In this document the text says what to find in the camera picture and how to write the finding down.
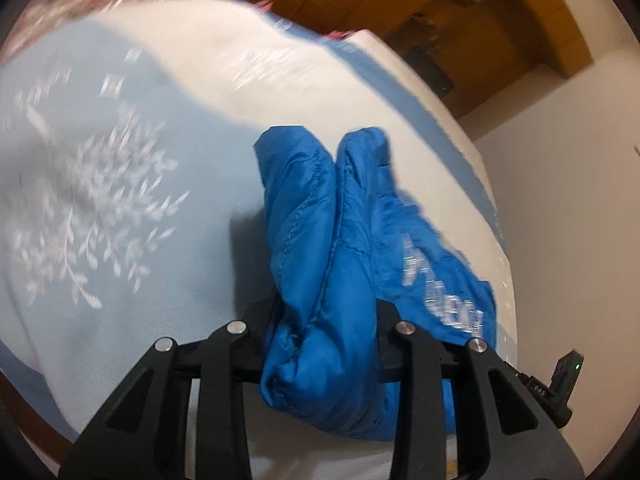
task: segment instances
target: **wooden furniture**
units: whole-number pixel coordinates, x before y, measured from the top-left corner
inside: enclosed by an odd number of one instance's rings
[[[563,0],[272,1],[320,33],[368,28],[401,56],[425,47],[455,86],[443,101],[457,118],[540,63],[571,77],[592,61]]]

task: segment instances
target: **white tree pattern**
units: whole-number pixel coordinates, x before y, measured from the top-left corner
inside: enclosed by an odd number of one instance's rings
[[[32,303],[47,282],[69,280],[75,304],[82,297],[101,308],[81,263],[91,270],[108,264],[115,277],[126,276],[137,292],[151,272],[142,258],[174,232],[175,227],[161,222],[176,214],[190,192],[156,196],[165,174],[178,166],[156,147],[164,124],[143,121],[134,107],[119,103],[111,132],[91,136],[72,150],[34,107],[48,92],[31,91],[27,99],[16,101],[49,148],[52,175],[40,183],[41,221],[36,228],[13,232],[12,252],[27,274]],[[140,232],[150,223],[148,234],[130,235],[132,225]]]

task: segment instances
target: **folded blue fabric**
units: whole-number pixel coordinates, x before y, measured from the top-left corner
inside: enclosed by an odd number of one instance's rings
[[[255,152],[271,272],[285,305],[262,395],[321,430],[393,440],[399,385],[378,383],[376,298],[442,341],[482,336],[495,347],[491,288],[396,193],[378,128],[347,134],[335,164],[301,126],[270,128]],[[444,392],[453,431],[446,384]]]

